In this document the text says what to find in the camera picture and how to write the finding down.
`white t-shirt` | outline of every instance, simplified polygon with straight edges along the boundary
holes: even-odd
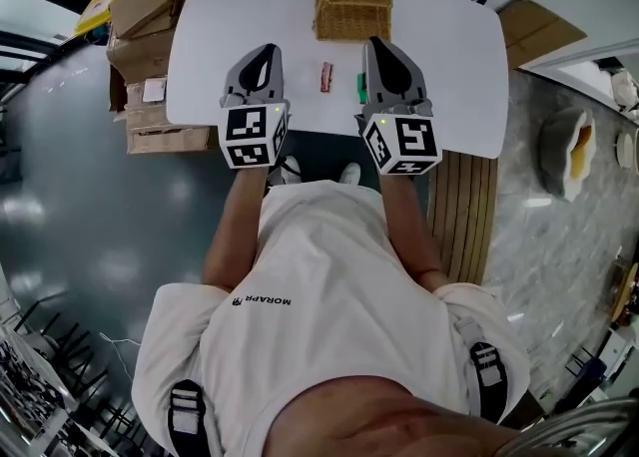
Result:
[[[375,191],[329,181],[273,188],[262,207],[256,263],[232,294],[194,284],[158,290],[134,403],[149,434],[175,455],[170,391],[192,378],[208,405],[212,455],[222,455],[220,441],[234,457],[261,456],[278,413],[338,377],[385,377],[468,413],[463,370],[470,357],[454,327],[468,315],[506,366],[508,412],[528,386],[529,365],[492,295],[468,283],[435,294],[416,284],[387,238]]]

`person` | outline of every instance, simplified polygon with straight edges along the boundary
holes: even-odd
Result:
[[[380,176],[380,195],[351,164],[339,183],[303,184],[293,157],[264,197],[267,178],[238,171],[203,284],[157,292],[132,392],[151,437],[182,457],[172,427],[200,422],[190,455],[487,456],[515,437],[476,416],[459,321],[506,372],[493,421],[526,391],[526,352],[498,300],[446,277],[412,180]],[[191,429],[184,379],[205,407]]]

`black strap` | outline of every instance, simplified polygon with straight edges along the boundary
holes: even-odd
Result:
[[[206,411],[202,388],[198,384],[187,379],[173,386],[168,423],[178,457],[211,457],[204,428]]]
[[[508,375],[499,351],[489,343],[477,342],[470,348],[479,383],[481,417],[497,423],[508,401]]]
[[[302,176],[300,172],[296,172],[293,168],[287,165],[287,158],[284,156],[278,156],[278,158],[276,159],[276,163],[269,168],[269,175],[272,172],[274,172],[277,168],[284,168],[288,172],[291,172],[292,174],[295,174],[298,177]]]

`green object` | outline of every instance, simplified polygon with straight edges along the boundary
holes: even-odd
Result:
[[[363,88],[363,73],[357,74],[357,94],[359,95],[360,104],[366,104],[366,102],[368,102],[366,89]]]

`red object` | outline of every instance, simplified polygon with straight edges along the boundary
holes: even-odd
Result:
[[[327,94],[330,92],[330,82],[332,81],[332,63],[323,62],[321,68],[321,92]]]

